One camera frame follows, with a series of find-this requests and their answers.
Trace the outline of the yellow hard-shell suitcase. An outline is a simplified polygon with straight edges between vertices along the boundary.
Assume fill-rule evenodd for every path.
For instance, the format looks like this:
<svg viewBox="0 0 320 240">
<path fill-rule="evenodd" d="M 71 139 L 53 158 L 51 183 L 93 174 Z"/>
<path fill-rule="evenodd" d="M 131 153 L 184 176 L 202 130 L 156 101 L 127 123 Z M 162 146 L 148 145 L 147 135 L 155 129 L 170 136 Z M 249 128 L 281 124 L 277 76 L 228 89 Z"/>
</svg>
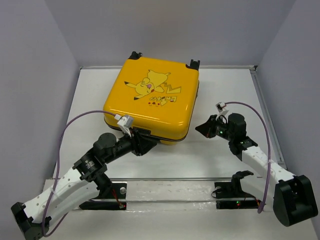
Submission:
<svg viewBox="0 0 320 240">
<path fill-rule="evenodd" d="M 131 116 L 133 129 L 163 144 L 183 141 L 198 95 L 200 63 L 149 58 L 133 51 L 120 69 L 103 110 Z"/>
</svg>

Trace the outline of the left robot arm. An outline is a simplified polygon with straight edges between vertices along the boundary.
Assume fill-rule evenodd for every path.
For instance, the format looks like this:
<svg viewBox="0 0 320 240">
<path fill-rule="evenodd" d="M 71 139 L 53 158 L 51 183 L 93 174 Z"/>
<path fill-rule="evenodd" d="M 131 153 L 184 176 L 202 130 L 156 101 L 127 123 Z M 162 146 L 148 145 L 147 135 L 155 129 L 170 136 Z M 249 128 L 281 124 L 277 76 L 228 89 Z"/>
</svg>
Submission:
<svg viewBox="0 0 320 240">
<path fill-rule="evenodd" d="M 51 235 L 50 226 L 80 204 L 96 197 L 105 198 L 112 190 L 106 175 L 107 165 L 132 153 L 143 156 L 157 141 L 137 131 L 116 138 L 103 133 L 74 165 L 53 185 L 27 202 L 11 207 L 14 219 L 26 240 L 39 240 Z"/>
</svg>

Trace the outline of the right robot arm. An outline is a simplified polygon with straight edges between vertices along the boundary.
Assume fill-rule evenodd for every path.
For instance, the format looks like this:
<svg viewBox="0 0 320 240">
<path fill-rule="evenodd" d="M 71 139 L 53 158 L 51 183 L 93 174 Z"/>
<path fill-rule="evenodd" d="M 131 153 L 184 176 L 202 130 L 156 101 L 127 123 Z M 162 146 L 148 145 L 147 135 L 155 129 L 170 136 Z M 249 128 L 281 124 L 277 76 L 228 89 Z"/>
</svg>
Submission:
<svg viewBox="0 0 320 240">
<path fill-rule="evenodd" d="M 232 113 L 227 121 L 222 115 L 211 115 L 195 129 L 206 138 L 221 137 L 227 140 L 232 154 L 265 179 L 268 190 L 272 192 L 273 212 L 282 225 L 289 227 L 318 215 L 309 178 L 295 175 L 269 159 L 247 135 L 247 123 L 243 115 Z"/>
</svg>

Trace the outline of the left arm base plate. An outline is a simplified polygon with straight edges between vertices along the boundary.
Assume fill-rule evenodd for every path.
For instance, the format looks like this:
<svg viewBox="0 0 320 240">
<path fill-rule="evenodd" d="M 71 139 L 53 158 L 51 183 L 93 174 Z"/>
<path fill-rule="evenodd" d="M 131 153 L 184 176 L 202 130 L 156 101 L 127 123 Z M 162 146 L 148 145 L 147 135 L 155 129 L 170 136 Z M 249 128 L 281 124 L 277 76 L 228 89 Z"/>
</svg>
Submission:
<svg viewBox="0 0 320 240">
<path fill-rule="evenodd" d="M 125 211 L 127 209 L 127 182 L 114 181 L 106 197 L 95 197 L 80 204 L 80 210 L 87 211 Z"/>
</svg>

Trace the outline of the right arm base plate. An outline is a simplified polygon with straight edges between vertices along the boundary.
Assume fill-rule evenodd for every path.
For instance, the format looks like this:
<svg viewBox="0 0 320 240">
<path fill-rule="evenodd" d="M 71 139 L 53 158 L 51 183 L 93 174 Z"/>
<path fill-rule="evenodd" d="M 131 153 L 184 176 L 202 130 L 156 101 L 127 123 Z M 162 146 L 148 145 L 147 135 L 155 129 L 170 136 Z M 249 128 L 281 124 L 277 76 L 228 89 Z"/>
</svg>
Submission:
<svg viewBox="0 0 320 240">
<path fill-rule="evenodd" d="M 214 183 L 211 196 L 215 199 L 218 210 L 258 209 L 261 201 L 253 195 L 242 191 L 239 185 L 231 181 L 218 181 Z"/>
</svg>

